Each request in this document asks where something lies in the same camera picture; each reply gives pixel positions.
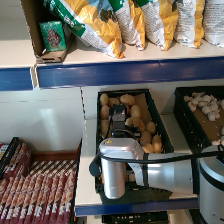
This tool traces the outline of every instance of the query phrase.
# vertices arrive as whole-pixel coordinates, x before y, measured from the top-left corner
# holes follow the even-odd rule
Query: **garlic clove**
[[[211,112],[211,109],[209,106],[204,106],[201,111],[203,114],[207,115]]]
[[[215,115],[216,115],[215,112],[210,112],[210,113],[208,114],[208,119],[209,119],[210,121],[215,121]]]

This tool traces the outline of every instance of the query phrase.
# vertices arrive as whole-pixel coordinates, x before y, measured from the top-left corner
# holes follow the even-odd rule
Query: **black cable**
[[[171,162],[178,162],[178,161],[183,161],[183,160],[198,159],[198,158],[213,157],[213,156],[224,156],[224,151],[203,152],[203,153],[196,153],[196,154],[191,154],[191,155],[184,155],[184,156],[177,156],[177,157],[172,157],[172,158],[156,159],[156,160],[136,160],[136,159],[110,158],[110,157],[104,156],[101,152],[99,152],[99,156],[102,159],[106,159],[106,160],[109,160],[109,161],[112,161],[112,162],[157,164],[157,163],[171,163]]]

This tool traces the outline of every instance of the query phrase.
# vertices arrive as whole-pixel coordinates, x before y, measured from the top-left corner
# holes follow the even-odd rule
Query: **white wall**
[[[0,92],[0,142],[20,137],[32,150],[73,150],[83,126],[80,88]]]

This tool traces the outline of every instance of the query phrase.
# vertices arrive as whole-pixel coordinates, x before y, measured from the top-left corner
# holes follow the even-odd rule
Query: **white snack bag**
[[[177,0],[178,20],[174,39],[183,46],[199,48],[204,36],[202,18],[205,0]]]
[[[209,43],[224,47],[224,0],[206,0],[203,28]]]

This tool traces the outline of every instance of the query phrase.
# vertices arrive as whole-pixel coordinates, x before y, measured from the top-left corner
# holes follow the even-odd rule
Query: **plastic packaging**
[[[205,39],[218,47],[224,47],[224,1],[207,0],[203,20]]]
[[[145,24],[141,8],[132,0],[109,0],[109,2],[117,17],[123,41],[135,45],[138,50],[144,50]]]
[[[146,37],[161,50],[168,50],[173,41],[178,12],[172,0],[137,0],[144,15]]]
[[[205,0],[177,0],[178,20],[174,39],[183,46],[199,48]]]
[[[123,57],[121,31],[108,0],[40,1],[79,38],[112,57]]]

